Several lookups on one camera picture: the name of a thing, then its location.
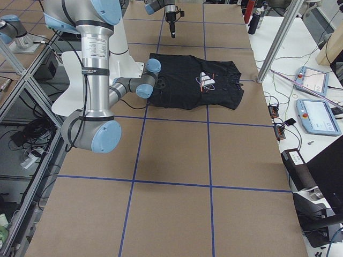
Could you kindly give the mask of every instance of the white tag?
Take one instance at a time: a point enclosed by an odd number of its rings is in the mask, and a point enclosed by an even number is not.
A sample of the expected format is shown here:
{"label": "white tag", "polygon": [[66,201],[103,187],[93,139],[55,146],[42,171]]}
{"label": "white tag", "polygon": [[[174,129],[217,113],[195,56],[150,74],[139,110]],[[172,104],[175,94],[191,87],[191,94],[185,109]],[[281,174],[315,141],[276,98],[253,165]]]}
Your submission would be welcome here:
{"label": "white tag", "polygon": [[300,165],[300,164],[304,164],[304,162],[302,161],[302,159],[300,158],[298,152],[294,151],[294,152],[289,152],[290,157],[292,158],[293,162],[295,165]]}
{"label": "white tag", "polygon": [[94,58],[107,60],[107,40],[98,39],[97,37],[84,37],[82,38],[83,58]]}

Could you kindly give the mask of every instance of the black device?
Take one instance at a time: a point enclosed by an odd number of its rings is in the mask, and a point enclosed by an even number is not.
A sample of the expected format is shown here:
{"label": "black device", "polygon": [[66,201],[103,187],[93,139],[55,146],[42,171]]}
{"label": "black device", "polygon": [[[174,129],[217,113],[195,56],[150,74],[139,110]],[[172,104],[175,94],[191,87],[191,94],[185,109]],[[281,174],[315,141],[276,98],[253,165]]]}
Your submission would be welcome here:
{"label": "black device", "polygon": [[261,18],[261,13],[262,13],[261,8],[257,8],[255,13],[252,15],[252,19],[251,19],[251,21],[249,23],[248,34],[250,34],[250,35],[254,35],[255,34],[258,22],[259,22],[259,20]]}
{"label": "black device", "polygon": [[312,178],[298,149],[294,148],[283,151],[281,158],[298,191],[307,187],[316,186],[316,182]]}
{"label": "black device", "polygon": [[44,59],[41,66],[37,69],[36,73],[33,75],[35,79],[52,79],[57,71],[58,62],[52,51]]}
{"label": "black device", "polygon": [[343,137],[321,151],[307,166],[334,212],[343,215]]}

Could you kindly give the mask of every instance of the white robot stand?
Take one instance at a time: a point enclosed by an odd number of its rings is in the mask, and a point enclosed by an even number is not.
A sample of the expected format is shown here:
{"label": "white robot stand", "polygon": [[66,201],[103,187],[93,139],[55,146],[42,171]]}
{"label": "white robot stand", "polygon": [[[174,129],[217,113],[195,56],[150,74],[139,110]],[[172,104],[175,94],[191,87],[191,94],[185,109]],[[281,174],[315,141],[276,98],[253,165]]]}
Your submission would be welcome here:
{"label": "white robot stand", "polygon": [[[114,34],[109,39],[109,83],[115,78],[140,78],[144,63],[136,63],[130,56],[123,19],[114,26]],[[55,101],[52,111],[61,116],[69,116],[75,110],[83,108],[83,76],[81,65],[75,53],[62,53],[62,61],[69,78],[68,89]]]}

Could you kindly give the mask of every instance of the metal pole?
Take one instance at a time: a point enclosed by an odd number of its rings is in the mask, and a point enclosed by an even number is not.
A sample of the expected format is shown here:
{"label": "metal pole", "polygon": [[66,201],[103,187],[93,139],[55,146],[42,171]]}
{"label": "metal pole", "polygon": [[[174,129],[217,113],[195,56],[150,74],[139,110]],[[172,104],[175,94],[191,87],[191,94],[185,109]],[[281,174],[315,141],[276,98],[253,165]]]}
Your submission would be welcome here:
{"label": "metal pole", "polygon": [[2,52],[6,60],[12,65],[19,75],[25,75],[26,69],[2,40],[0,40],[0,52]]}
{"label": "metal pole", "polygon": [[282,42],[284,41],[293,21],[296,15],[299,12],[299,9],[301,5],[303,4],[303,0],[292,0],[291,4],[288,7],[288,11],[286,13],[286,16],[284,17],[284,20],[281,23],[281,26],[277,32],[277,35],[270,47],[270,50],[264,60],[264,63],[261,67],[261,70],[259,71],[259,74],[257,76],[257,82],[262,83],[264,78],[266,77],[270,67],[272,66],[272,63],[274,61],[275,56],[277,55]]}

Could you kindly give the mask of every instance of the black monitor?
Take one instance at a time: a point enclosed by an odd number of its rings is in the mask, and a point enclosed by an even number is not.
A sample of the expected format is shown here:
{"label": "black monitor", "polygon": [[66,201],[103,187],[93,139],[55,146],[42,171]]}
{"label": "black monitor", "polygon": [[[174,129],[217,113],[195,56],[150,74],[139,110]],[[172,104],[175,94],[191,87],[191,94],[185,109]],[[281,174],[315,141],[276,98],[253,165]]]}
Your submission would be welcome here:
{"label": "black monitor", "polygon": [[336,214],[343,214],[343,136],[307,163],[323,196]]}

